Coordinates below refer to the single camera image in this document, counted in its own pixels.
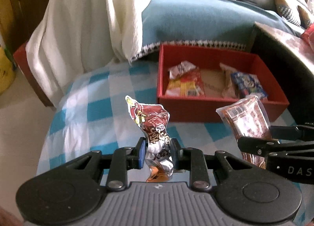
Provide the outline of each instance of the gray ridged panel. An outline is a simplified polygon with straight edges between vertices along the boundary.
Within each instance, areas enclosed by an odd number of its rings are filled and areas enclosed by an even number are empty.
[[[208,193],[186,183],[132,183],[107,195],[100,208],[70,226],[246,226],[224,214]],[[293,226],[292,222],[282,224]],[[35,226],[26,222],[25,226]]]

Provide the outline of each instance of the beige floor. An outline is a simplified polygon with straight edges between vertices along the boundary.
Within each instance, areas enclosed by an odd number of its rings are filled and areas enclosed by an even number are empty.
[[[0,95],[0,205],[19,218],[15,193],[36,173],[53,115],[20,71],[11,87]]]

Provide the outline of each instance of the checkered tablecloth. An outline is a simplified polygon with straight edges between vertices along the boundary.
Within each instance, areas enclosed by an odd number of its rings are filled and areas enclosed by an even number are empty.
[[[125,96],[140,103],[156,103],[158,64],[127,62],[112,64],[79,77],[59,104],[40,156],[37,174],[41,174],[90,150],[111,154],[124,146],[135,146],[143,136],[133,122]],[[290,126],[295,122],[286,110],[274,125]],[[222,123],[169,123],[167,132],[182,147],[195,147],[204,154],[224,150],[241,157],[231,130]],[[150,172],[130,170],[130,181],[145,181]],[[187,181],[188,172],[174,174],[172,181]],[[296,184],[303,201],[295,222],[304,225],[314,217],[314,191],[310,185]]]

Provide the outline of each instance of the blue snack package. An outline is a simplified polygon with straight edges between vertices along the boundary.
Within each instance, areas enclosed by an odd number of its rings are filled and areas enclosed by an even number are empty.
[[[259,99],[266,98],[268,96],[256,75],[235,72],[230,76],[232,82],[238,86],[242,98],[248,95],[256,95]]]

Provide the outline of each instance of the table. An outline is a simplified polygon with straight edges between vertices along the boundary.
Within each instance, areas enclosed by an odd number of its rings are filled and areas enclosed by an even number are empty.
[[[314,122],[314,52],[302,39],[255,22],[247,51],[258,54],[272,72],[297,124]]]

